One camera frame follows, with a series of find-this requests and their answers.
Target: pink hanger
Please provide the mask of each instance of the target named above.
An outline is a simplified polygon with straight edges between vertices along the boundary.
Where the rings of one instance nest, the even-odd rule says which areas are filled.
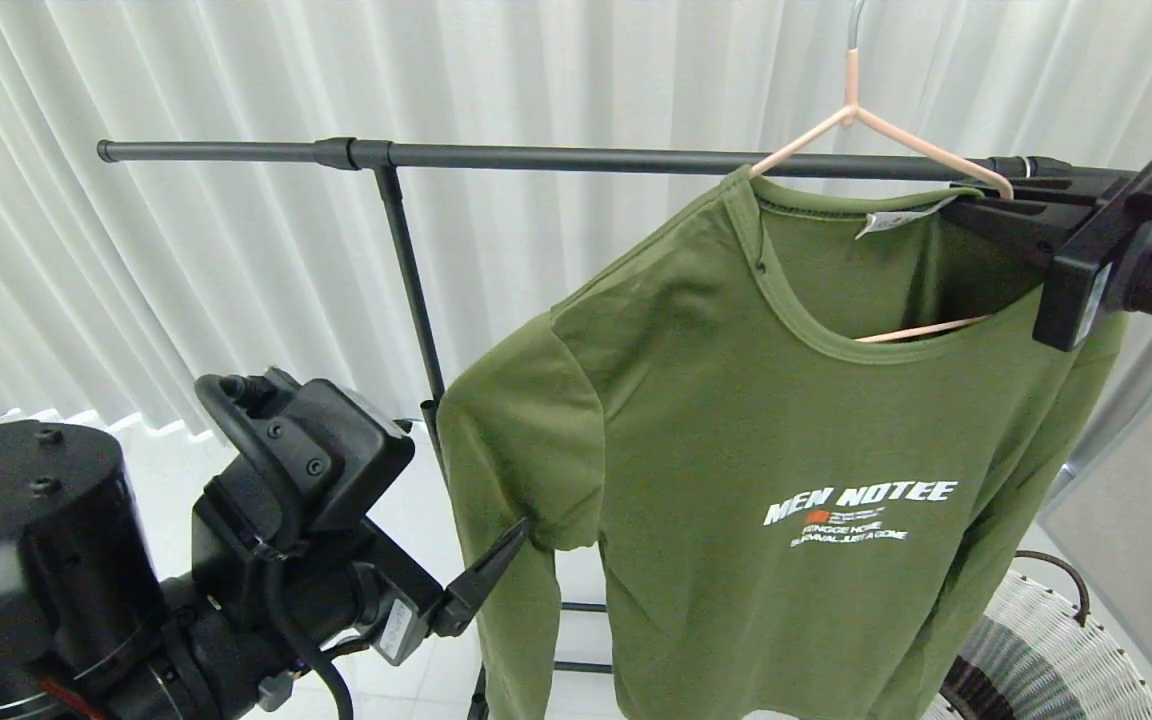
[[[961,156],[955,156],[954,152],[948,150],[942,150],[937,145],[932,145],[931,142],[924,141],[923,138],[911,135],[899,127],[888,123],[887,120],[879,118],[877,114],[870,113],[869,109],[861,107],[861,52],[859,37],[861,37],[861,9],[865,6],[865,0],[856,0],[856,3],[851,6],[851,22],[847,31],[849,31],[850,44],[849,50],[847,50],[847,76],[844,85],[844,104],[842,108],[838,109],[838,113],[829,115],[824,119],[818,127],[809,129],[808,132],[803,132],[803,136],[798,137],[796,141],[788,143],[785,147],[781,147],[776,152],[772,152],[767,158],[763,158],[750,169],[751,177],[758,177],[760,174],[776,167],[776,165],[788,158],[788,156],[794,156],[795,152],[802,150],[809,142],[814,141],[823,136],[833,126],[841,124],[842,127],[851,127],[851,122],[859,120],[863,124],[869,126],[879,132],[890,137],[895,142],[900,142],[901,145],[909,147],[910,150],[918,152],[920,156],[926,156],[932,160],[946,167],[954,168],[964,176],[979,179],[979,181],[990,184],[998,190],[998,195],[1005,200],[1011,200],[1015,197],[1015,192],[1011,190],[1011,182],[1002,177],[993,170],[980,167],[980,165],[975,164]],[[952,331],[956,328],[963,328],[967,325],[979,323],[983,319],[988,318],[987,314],[980,314],[978,318],[967,318],[963,320],[952,320],[950,323],[938,323],[934,325],[924,325],[919,328],[908,328],[904,331],[896,331],[892,333],[877,334],[877,336],[870,338],[858,338],[856,342],[887,342],[892,340],[904,340],[904,338],[918,338],[924,336],[924,334],[940,333],[946,331]]]

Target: white floor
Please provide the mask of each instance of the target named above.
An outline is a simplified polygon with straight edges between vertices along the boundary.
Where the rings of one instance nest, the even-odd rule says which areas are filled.
[[[55,416],[43,419],[55,420]],[[70,418],[82,424],[100,425],[94,416]],[[123,444],[141,503],[141,517],[150,555],[160,577],[189,569],[189,510],[202,486],[233,457],[210,433],[189,437],[183,429],[152,432],[138,418],[115,423],[109,429]],[[462,569],[460,548],[450,520],[450,506],[442,477],[429,448],[429,438],[417,432],[417,458],[371,511],[372,520],[387,530],[394,541],[444,584]],[[1034,526],[1023,547],[1052,552],[1055,546]],[[1073,584],[1062,571],[1041,562],[1023,561],[1018,569],[1062,594],[1075,597]],[[602,569],[593,548],[561,553],[559,582],[568,601],[602,600]],[[1093,613],[1128,650],[1152,687],[1152,667],[1132,644],[1121,624],[1098,611]],[[590,614],[563,615],[558,638],[559,659],[608,662],[611,632],[605,619]],[[461,638],[426,641],[402,666],[392,667],[376,653],[349,655],[338,667],[353,689],[359,720],[460,720],[477,679],[479,649],[472,629]],[[276,712],[283,720],[334,717],[332,697],[317,679],[301,680],[290,702]],[[559,673],[550,697],[550,720],[605,720],[621,717],[608,676]],[[771,720],[771,712],[752,715]]]

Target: metal hanger hook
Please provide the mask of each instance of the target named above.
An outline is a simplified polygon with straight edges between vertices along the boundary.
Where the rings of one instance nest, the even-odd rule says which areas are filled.
[[[851,6],[851,22],[847,23],[847,50],[857,50],[861,46],[861,10],[865,8],[865,0],[856,0]]]

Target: green shirt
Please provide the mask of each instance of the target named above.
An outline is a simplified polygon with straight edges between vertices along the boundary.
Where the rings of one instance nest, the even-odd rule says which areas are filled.
[[[553,552],[591,543],[630,719],[922,714],[1124,327],[1039,344],[1041,272],[934,213],[856,237],[971,192],[833,199],[742,168],[453,384],[467,559],[535,520],[479,617],[494,719],[544,717]]]

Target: shirt sleeve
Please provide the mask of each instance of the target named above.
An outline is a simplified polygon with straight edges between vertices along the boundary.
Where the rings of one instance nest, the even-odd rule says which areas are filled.
[[[1002,583],[1052,480],[1087,424],[1114,357],[1102,355],[1070,370],[1018,464],[964,533],[932,614],[879,694],[870,720],[923,717],[941,691],[963,642]]]
[[[467,563],[517,520],[535,523],[477,626],[492,717],[545,717],[562,602],[554,551],[598,539],[602,406],[541,314],[453,384],[438,432]]]

